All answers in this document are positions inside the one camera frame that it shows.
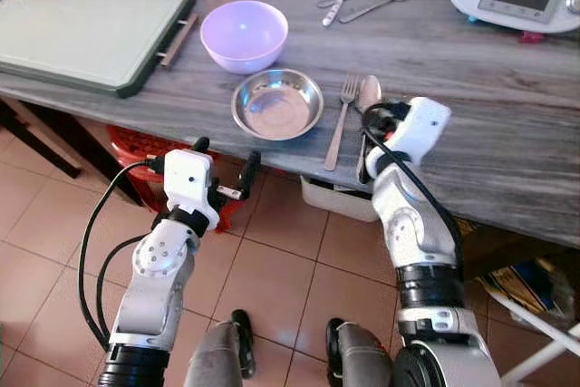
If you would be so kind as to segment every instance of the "gray wooden tabletop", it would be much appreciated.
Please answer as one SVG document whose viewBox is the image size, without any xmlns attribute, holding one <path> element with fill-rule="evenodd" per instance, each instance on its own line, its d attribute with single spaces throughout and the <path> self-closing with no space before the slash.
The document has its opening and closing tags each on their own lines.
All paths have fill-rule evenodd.
<svg viewBox="0 0 580 387">
<path fill-rule="evenodd" d="M 423 95 L 452 109 L 422 165 L 443 205 L 465 218 L 580 247 L 578 33 L 521 44 L 519 32 L 469 23 L 450 0 L 408 0 L 324 29 L 325 11 L 315 0 L 262 1 L 290 25 L 275 66 L 308 74 L 324 93 L 322 119 L 295 140 L 269 142 L 238 128 L 230 100 L 243 77 L 212 62 L 198 30 L 175 66 L 158 69 L 128 100 L 5 73 L 0 94 L 186 142 L 206 135 L 217 151 L 243 157 L 261 150 L 267 165 L 369 190 L 355 179 L 361 136 L 354 109 L 336 171 L 323 165 L 345 75 L 375 74 L 383 96 Z M 350 1 L 343 13 L 367 2 Z M 196 7 L 202 14 L 203 4 Z"/>
</svg>

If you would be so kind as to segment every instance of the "stainless steel bowl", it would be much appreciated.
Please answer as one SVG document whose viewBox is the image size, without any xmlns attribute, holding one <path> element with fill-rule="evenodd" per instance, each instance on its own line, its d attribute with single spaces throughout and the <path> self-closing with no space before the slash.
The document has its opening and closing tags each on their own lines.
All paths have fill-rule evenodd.
<svg viewBox="0 0 580 387">
<path fill-rule="evenodd" d="M 324 98 L 318 85 L 295 70 L 265 70 L 234 91 L 232 115 L 244 131 L 264 140 L 290 140 L 318 122 Z"/>
</svg>

